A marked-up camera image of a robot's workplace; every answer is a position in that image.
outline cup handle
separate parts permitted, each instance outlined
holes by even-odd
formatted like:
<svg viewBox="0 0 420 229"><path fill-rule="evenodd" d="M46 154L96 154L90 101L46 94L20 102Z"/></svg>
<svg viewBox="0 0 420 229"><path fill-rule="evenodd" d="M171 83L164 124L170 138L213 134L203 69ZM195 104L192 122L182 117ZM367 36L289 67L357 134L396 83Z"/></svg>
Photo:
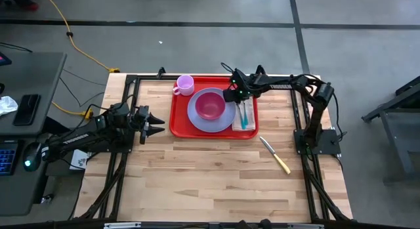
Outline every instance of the cup handle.
<svg viewBox="0 0 420 229"><path fill-rule="evenodd" d="M181 92L179 91L179 87L175 87L173 89L173 94L175 94L175 95L180 95L181 94Z"/></svg>

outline cable connector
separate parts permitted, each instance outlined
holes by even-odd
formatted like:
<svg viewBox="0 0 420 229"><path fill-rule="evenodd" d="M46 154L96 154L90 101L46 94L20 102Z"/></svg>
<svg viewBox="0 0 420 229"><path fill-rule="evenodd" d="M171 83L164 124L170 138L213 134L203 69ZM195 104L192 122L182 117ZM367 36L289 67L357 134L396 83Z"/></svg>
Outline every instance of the cable connector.
<svg viewBox="0 0 420 229"><path fill-rule="evenodd" d="M82 112L80 115L83 116L86 120L88 120L93 117L93 110L92 108L89 108L87 112Z"/></svg>
<svg viewBox="0 0 420 229"><path fill-rule="evenodd" d="M110 73L119 73L119 68L110 68L108 71Z"/></svg>

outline computer mouse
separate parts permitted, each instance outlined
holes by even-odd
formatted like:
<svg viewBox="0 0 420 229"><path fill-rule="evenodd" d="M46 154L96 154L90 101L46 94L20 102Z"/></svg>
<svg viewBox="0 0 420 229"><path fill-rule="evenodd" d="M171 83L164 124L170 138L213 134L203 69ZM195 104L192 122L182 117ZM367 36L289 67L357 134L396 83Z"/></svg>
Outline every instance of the computer mouse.
<svg viewBox="0 0 420 229"><path fill-rule="evenodd" d="M24 149L22 159L26 171L36 171L41 164L41 143L28 144Z"/></svg>

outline red tray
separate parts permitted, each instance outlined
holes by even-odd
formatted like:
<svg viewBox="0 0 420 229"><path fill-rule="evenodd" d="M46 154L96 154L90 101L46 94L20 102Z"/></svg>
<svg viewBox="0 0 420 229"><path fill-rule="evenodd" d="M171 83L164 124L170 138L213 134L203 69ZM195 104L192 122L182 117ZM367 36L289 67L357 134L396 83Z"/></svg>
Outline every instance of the red tray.
<svg viewBox="0 0 420 229"><path fill-rule="evenodd" d="M226 89L229 87L229 77L194 77L194 94L205 88L220 88ZM232 126L229 126L224 131L217 133L206 133L197 129L188 118L187 106L190 101L190 96L173 95L171 107L171 119L169 121L169 128L173 135L181 138L223 138L247 140L253 138L258 133L258 108L257 99L254 102L255 115L255 130L254 131L233 131Z"/></svg>

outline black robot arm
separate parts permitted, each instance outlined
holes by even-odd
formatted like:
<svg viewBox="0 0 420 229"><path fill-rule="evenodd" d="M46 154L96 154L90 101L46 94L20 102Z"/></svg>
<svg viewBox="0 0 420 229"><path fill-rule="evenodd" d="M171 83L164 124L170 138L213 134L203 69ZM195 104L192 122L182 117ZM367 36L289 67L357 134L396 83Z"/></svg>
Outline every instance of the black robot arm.
<svg viewBox="0 0 420 229"><path fill-rule="evenodd" d="M42 150L43 160L53 162L73 150L129 152L134 132L140 132L140 143L144 144L146 137L165 130L151 125L164 123L149 112L149 106L136 107L131 115L126 103L114 104L88 124L48 139Z"/></svg>
<svg viewBox="0 0 420 229"><path fill-rule="evenodd" d="M315 92L311 94L308 89L313 91L313 87L315 87ZM304 129L303 138L309 148L317 147L322 130L321 117L334 93L331 83L306 75L269 77L260 65L257 72L251 75L245 75L239 69L235 69L230 77L229 88L223 91L223 97L226 102L240 103L252 96L259 98L262 93L269 90L298 91L312 105L312 115Z"/></svg>

